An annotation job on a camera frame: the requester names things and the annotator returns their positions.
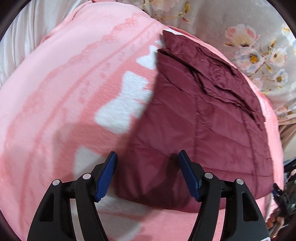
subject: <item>blue gripper pad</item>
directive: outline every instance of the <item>blue gripper pad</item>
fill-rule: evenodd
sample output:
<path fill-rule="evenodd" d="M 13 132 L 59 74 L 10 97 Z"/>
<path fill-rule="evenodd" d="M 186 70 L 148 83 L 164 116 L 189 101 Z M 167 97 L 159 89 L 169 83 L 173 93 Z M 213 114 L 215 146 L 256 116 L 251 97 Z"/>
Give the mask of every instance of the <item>blue gripper pad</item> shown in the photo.
<path fill-rule="evenodd" d="M 200 182 L 198 181 L 198 178 L 195 176 L 190 165 L 191 161 L 184 150 L 180 151 L 178 156 L 178 162 L 180 169 L 183 173 L 185 182 L 187 184 L 187 187 L 189 189 L 190 195 L 194 197 L 196 201 L 200 201 Z"/>
<path fill-rule="evenodd" d="M 101 198 L 106 196 L 107 190 L 109 188 L 110 182 L 112 180 L 113 174 L 117 166 L 117 154 L 111 152 L 104 162 L 102 169 L 99 172 L 99 178 L 97 182 L 97 190 L 95 194 L 95 199 L 97 202 Z"/>

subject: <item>folded maroon jacket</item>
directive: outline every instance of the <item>folded maroon jacket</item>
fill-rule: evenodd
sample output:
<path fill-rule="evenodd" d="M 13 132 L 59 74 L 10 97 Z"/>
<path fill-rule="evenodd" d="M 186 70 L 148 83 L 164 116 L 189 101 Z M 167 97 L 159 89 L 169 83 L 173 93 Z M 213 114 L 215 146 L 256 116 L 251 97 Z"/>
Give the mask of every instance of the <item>folded maroon jacket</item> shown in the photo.
<path fill-rule="evenodd" d="M 246 79 L 187 37 L 163 36 L 167 47 L 158 51 L 153 99 L 115 172 L 117 195 L 198 212 L 176 160 L 183 149 L 219 179 L 242 178 L 255 199 L 267 195 L 274 180 L 265 119 Z"/>

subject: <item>beige fabric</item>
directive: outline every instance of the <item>beige fabric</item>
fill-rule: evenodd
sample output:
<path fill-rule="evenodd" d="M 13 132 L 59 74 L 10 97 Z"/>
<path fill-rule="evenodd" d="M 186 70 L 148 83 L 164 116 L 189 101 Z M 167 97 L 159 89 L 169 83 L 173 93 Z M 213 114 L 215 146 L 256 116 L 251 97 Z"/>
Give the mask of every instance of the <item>beige fabric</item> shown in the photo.
<path fill-rule="evenodd" d="M 279 126 L 284 161 L 296 157 L 296 124 Z"/>

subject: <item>leaf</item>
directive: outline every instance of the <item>leaf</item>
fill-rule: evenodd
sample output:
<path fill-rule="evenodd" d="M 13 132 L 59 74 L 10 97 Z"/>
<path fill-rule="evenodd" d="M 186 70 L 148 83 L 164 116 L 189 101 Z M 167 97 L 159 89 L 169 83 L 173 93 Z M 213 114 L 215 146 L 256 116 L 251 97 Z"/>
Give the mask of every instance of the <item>leaf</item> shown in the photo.
<path fill-rule="evenodd" d="M 188 13 L 190 11 L 190 3 L 186 2 L 185 3 L 185 13 Z"/>
<path fill-rule="evenodd" d="M 183 19 L 183 21 L 186 22 L 186 23 L 191 23 L 187 18 L 184 18 L 184 17 L 183 17 L 182 19 Z"/>
<path fill-rule="evenodd" d="M 230 43 L 224 43 L 224 44 L 227 45 L 227 46 L 230 46 L 230 47 L 234 47 L 234 45 L 230 44 Z"/>
<path fill-rule="evenodd" d="M 276 38 L 274 38 L 271 43 L 270 43 L 270 47 L 273 48 L 276 45 Z"/>
<path fill-rule="evenodd" d="M 272 68 L 268 64 L 266 65 L 266 68 L 270 73 L 272 73 Z"/>

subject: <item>silver pin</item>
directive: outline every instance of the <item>silver pin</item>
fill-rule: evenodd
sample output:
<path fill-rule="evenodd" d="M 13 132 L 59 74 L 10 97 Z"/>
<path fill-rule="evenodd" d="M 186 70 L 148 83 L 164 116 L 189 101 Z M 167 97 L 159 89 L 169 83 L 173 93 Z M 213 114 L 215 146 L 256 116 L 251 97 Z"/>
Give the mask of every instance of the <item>silver pin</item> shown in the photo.
<path fill-rule="evenodd" d="M 210 173 L 210 172 L 207 172 L 207 173 L 205 174 L 205 177 L 206 177 L 207 179 L 212 179 L 212 178 L 213 178 L 213 174 Z"/>
<path fill-rule="evenodd" d="M 59 185 L 59 180 L 58 180 L 58 179 L 54 180 L 54 181 L 52 182 L 52 184 L 53 184 L 54 186 Z"/>
<path fill-rule="evenodd" d="M 240 185 L 243 185 L 244 184 L 244 180 L 239 178 L 239 179 L 237 179 L 237 183 L 240 184 Z"/>
<path fill-rule="evenodd" d="M 90 173 L 86 173 L 82 177 L 83 177 L 83 179 L 87 180 L 87 179 L 90 179 L 91 178 L 91 174 Z"/>

